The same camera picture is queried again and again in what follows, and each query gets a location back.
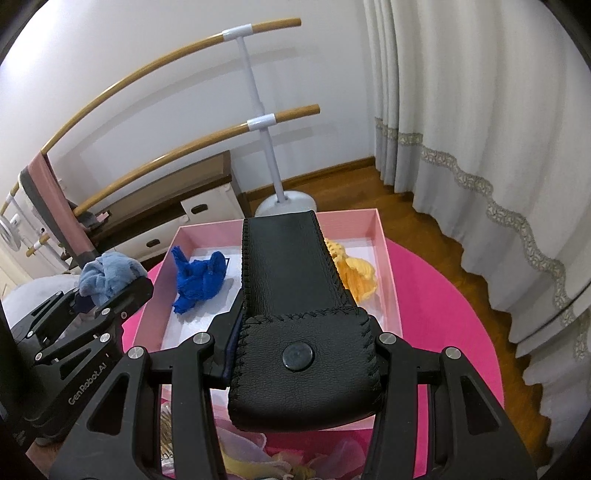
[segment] light blue cloth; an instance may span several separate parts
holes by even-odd
[[[80,275],[80,295],[90,297],[96,306],[101,306],[148,272],[133,258],[119,252],[102,254],[88,262]]]

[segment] white dresser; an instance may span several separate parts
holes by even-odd
[[[159,260],[178,228],[244,218],[232,181],[230,152],[177,170],[110,205],[91,234],[99,253],[116,250],[141,262]]]

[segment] blue cloth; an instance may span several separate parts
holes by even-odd
[[[222,288],[226,277],[226,258],[221,252],[214,252],[209,260],[193,260],[184,256],[179,246],[173,247],[177,264],[178,298],[174,312],[183,314],[192,309],[198,301],[214,298]]]
[[[78,289],[81,296],[90,297],[96,306],[101,306],[137,278],[147,276],[137,260],[108,252],[84,266]]]

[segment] drawer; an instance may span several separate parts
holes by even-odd
[[[232,186],[227,183],[181,202],[189,224],[223,222],[244,218]]]
[[[115,247],[115,250],[140,262],[168,250],[178,227],[188,224],[186,215],[163,223]]]

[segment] metal screw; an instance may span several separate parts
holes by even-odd
[[[206,332],[199,332],[193,336],[193,342],[198,345],[203,345],[211,340],[211,336]]]
[[[454,346],[449,346],[445,349],[445,354],[452,360],[457,360],[462,356],[462,352]]]
[[[144,349],[141,348],[140,346],[134,346],[132,348],[129,349],[129,352],[127,352],[127,356],[129,358],[139,358],[144,354]]]
[[[390,332],[384,332],[379,336],[379,341],[384,345],[392,345],[396,343],[396,335]]]

